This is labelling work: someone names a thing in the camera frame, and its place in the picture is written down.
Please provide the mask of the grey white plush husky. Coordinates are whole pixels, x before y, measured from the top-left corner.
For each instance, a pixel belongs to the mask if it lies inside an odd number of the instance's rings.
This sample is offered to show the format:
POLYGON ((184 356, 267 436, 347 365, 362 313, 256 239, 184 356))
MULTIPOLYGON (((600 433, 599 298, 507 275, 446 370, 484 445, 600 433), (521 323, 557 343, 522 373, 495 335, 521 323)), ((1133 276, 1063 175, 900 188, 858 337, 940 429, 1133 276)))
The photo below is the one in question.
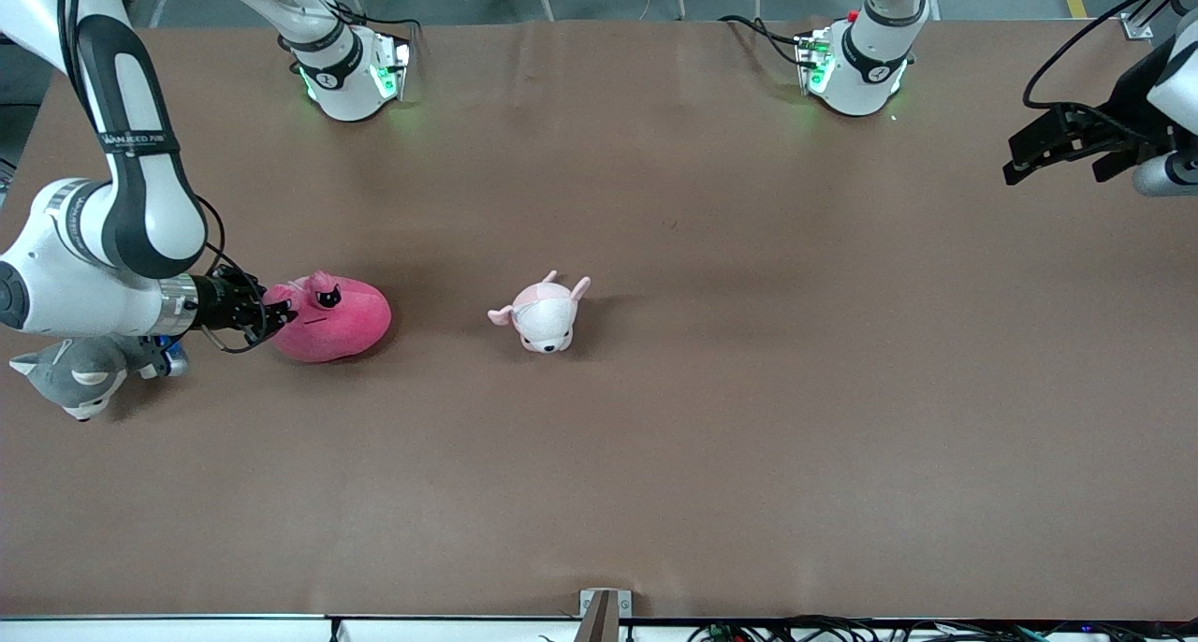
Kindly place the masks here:
POLYGON ((37 352, 18 355, 8 365, 46 400, 85 423, 108 407, 127 378, 140 377, 139 369, 146 361, 139 339, 115 334, 63 339, 37 352))

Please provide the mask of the white table edge strip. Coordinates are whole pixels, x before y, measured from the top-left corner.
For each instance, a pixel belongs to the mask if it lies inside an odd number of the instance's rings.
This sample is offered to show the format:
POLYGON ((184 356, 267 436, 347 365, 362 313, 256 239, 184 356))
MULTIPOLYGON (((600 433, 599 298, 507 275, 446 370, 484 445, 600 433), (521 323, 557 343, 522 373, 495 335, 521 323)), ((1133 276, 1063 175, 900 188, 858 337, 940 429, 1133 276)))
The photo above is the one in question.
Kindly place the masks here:
POLYGON ((576 620, 0 618, 0 642, 573 642, 576 620))

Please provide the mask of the aluminium frame post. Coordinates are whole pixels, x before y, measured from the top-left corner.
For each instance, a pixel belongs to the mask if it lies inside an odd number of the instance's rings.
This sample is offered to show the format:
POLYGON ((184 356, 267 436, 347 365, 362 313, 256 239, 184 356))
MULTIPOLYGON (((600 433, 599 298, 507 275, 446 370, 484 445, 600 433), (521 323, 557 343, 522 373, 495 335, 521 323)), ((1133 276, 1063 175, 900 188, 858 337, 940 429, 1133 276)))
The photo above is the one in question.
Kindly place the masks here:
POLYGON ((1179 34, 1197 12, 1198 0, 1137 0, 1119 19, 1127 40, 1163 42, 1179 34))

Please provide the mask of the pale pink plush dog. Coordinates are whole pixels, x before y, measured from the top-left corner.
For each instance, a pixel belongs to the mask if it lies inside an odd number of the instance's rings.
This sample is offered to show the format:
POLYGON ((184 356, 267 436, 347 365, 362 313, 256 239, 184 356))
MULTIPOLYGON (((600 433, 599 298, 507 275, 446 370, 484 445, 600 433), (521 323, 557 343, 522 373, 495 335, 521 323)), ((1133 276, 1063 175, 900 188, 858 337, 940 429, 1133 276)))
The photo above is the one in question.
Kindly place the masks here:
POLYGON ((488 320, 518 331, 521 346, 528 352, 561 353, 575 339, 577 305, 591 284, 589 275, 583 275, 573 287, 565 287, 558 283, 558 272, 551 269, 540 281, 524 287, 509 304, 488 310, 488 320))

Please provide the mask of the hot pink round plush toy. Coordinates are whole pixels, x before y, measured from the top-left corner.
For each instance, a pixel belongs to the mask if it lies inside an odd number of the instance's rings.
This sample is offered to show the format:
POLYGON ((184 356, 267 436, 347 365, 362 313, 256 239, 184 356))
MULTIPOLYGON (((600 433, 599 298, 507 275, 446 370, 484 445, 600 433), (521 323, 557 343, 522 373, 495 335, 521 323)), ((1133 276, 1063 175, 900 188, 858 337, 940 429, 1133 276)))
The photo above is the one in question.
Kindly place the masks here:
POLYGON ((323 269, 271 286, 265 301, 296 314, 272 338, 273 346, 292 361, 361 355, 385 339, 392 325, 389 302, 377 287, 323 269))

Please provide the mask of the metal bracket with post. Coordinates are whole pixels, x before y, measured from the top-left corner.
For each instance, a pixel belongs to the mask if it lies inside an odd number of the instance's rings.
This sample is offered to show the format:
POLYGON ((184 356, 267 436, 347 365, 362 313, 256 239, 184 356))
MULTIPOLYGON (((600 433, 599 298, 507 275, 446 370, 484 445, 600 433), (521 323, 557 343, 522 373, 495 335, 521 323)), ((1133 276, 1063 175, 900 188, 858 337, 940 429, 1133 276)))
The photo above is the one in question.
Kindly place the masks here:
POLYGON ((577 632, 573 642, 635 642, 633 590, 589 588, 577 593, 577 632))

